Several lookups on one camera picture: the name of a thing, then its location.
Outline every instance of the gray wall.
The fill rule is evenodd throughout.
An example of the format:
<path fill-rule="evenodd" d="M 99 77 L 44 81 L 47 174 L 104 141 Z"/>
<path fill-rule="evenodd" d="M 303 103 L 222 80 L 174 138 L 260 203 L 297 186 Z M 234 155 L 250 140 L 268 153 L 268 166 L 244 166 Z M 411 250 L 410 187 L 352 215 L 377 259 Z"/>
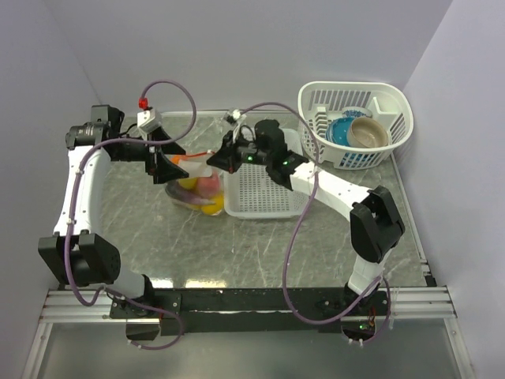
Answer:
<path fill-rule="evenodd" d="M 40 0 L 2 2 L 0 51 L 0 376 L 18 378 L 54 286 L 37 240 L 62 205 L 65 132 L 96 97 Z"/>
<path fill-rule="evenodd" d="M 137 111 L 141 89 L 168 77 L 200 109 L 296 104 L 314 80 L 403 87 L 451 0 L 45 0 L 105 102 Z M 166 111 L 188 110 L 156 89 Z"/>
<path fill-rule="evenodd" d="M 451 291 L 478 377 L 503 378 L 505 2 L 454 0 L 406 86 L 401 172 L 431 266 Z"/>

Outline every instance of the plastic basket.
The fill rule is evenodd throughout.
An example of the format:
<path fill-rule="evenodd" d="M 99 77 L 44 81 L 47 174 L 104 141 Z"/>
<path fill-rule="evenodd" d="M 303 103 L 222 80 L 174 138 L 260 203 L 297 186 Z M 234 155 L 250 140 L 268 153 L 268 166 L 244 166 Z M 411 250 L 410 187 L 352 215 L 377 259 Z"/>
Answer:
<path fill-rule="evenodd" d="M 296 130 L 283 129 L 289 149 L 302 154 Z M 278 219 L 299 216 L 309 197 L 275 184 L 263 166 L 243 163 L 235 174 L 224 175 L 224 209 L 242 219 Z"/>
<path fill-rule="evenodd" d="M 383 148 L 351 148 L 327 141 L 326 129 L 340 117 L 344 107 L 368 108 L 372 117 L 387 130 L 390 144 Z M 313 81 L 298 93 L 298 112 L 316 135 L 320 163 L 329 161 L 343 170 L 377 166 L 404 144 L 413 131 L 409 102 L 400 90 L 385 83 Z M 314 144 L 301 122 L 298 131 L 304 150 L 314 158 Z"/>

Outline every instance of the yellow fruit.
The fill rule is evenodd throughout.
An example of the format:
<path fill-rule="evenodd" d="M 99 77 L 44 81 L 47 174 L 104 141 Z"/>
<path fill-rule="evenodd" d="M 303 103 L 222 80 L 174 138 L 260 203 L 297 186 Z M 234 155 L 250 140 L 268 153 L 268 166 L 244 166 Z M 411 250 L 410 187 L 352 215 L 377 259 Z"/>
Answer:
<path fill-rule="evenodd" d="M 222 193 L 212 197 L 210 200 L 214 201 L 215 204 L 202 205 L 200 209 L 204 214 L 212 216 L 212 215 L 215 215 L 216 213 L 221 212 L 223 210 L 224 196 Z"/>
<path fill-rule="evenodd" d="M 196 186 L 196 181 L 198 178 L 187 178 L 187 179 L 179 179 L 179 185 L 185 190 L 192 190 Z"/>

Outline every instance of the gray countertop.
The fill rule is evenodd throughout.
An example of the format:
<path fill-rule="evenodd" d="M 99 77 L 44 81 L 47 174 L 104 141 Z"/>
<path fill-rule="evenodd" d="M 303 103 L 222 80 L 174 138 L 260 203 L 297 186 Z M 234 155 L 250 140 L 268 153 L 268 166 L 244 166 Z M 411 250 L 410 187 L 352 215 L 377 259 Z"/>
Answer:
<path fill-rule="evenodd" d="M 253 114 L 253 126 L 276 118 L 281 127 L 296 128 L 288 114 Z M 133 119 L 126 119 L 129 125 Z M 172 137 L 189 116 L 166 116 Z M 195 129 L 180 143 L 188 153 L 216 149 L 223 130 L 219 117 L 200 116 Z M 374 188 L 386 186 L 395 199 L 406 233 L 385 268 L 393 286 L 425 286 L 419 253 L 390 159 L 363 171 L 324 167 L 345 180 Z M 223 213 L 206 216 L 172 203 L 164 186 L 154 186 L 142 163 L 113 163 L 103 191 L 103 236 L 122 255 L 122 264 L 144 273 L 157 287 L 280 287 L 286 245 L 296 219 L 240 220 Z M 342 286 L 352 272 L 356 253 L 350 229 L 337 212 L 313 204 L 298 233 L 291 256 L 291 287 Z"/>

